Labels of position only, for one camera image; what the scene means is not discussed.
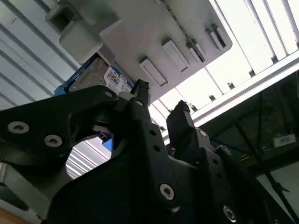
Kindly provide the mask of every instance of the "black metal bracket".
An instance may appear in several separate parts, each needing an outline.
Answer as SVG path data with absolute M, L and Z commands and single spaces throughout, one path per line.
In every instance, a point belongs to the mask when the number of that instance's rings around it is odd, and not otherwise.
M 174 158 L 193 164 L 207 174 L 218 221 L 228 221 L 224 212 L 227 210 L 231 213 L 231 222 L 238 219 L 238 223 L 245 223 L 234 203 L 233 191 L 226 178 L 221 158 L 215 153 L 208 135 L 194 127 L 186 102 L 180 101 L 175 107 L 167 118 L 167 126 L 170 146 L 176 151 Z

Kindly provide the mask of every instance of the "sticker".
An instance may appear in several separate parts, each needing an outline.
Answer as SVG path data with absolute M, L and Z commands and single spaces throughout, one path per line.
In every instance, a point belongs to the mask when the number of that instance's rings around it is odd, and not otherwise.
M 132 87 L 128 85 L 128 80 L 113 67 L 108 68 L 106 74 L 104 75 L 104 80 L 106 81 L 106 86 L 117 95 L 120 92 L 130 92 L 132 89 Z

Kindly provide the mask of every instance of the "metal rod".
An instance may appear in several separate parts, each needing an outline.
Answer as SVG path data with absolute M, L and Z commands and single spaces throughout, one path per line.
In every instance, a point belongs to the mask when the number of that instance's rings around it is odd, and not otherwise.
M 239 152 L 242 152 L 242 153 L 249 153 L 248 149 L 243 149 L 243 148 L 240 148 L 240 147 L 237 147 L 237 146 L 233 146 L 229 143 L 226 143 L 226 142 L 222 142 L 222 141 L 219 141 L 219 140 L 216 140 L 216 139 L 210 139 L 211 142 L 214 142 L 216 144 L 219 144 L 219 145 L 222 145 L 222 146 L 227 146 L 229 148 L 233 148 Z
M 264 167 L 262 158 L 260 157 L 260 155 L 258 153 L 256 153 L 256 150 L 254 149 L 254 147 L 251 144 L 250 140 L 247 138 L 244 130 L 239 125 L 239 123 L 236 123 L 235 127 L 238 129 L 238 131 L 239 131 L 240 135 L 242 136 L 243 140 L 245 141 L 245 143 L 251 149 L 257 163 L 261 166 L 262 171 L 265 173 L 265 175 L 268 178 L 272 188 L 274 189 L 274 191 L 279 196 L 280 200 L 282 201 L 282 203 L 284 204 L 284 206 L 286 207 L 286 209 L 290 213 L 292 219 L 294 220 L 295 223 L 299 224 L 299 218 L 298 218 L 297 214 L 295 213 L 292 206 L 289 204 L 288 200 L 286 199 L 285 195 L 282 192 L 282 189 L 279 187 L 279 184 L 275 181 L 272 174 Z
M 281 102 L 281 99 L 280 99 L 280 96 L 278 94 L 278 91 L 277 91 L 276 87 L 274 87 L 274 91 L 275 91 L 275 95 L 276 95 L 276 98 L 277 98 L 278 105 L 280 107 L 282 119 L 284 120 L 285 132 L 290 133 L 290 128 L 289 128 L 289 125 L 288 125 L 288 122 L 287 122 L 287 118 L 286 118 L 286 114 L 285 114 L 285 111 L 284 111 L 284 107 L 282 105 L 282 102 Z
M 257 123 L 257 141 L 256 141 L 256 149 L 261 151 L 261 135 L 262 135 L 262 113 L 263 113 L 263 91 L 259 94 L 259 103 L 258 103 L 258 123 Z

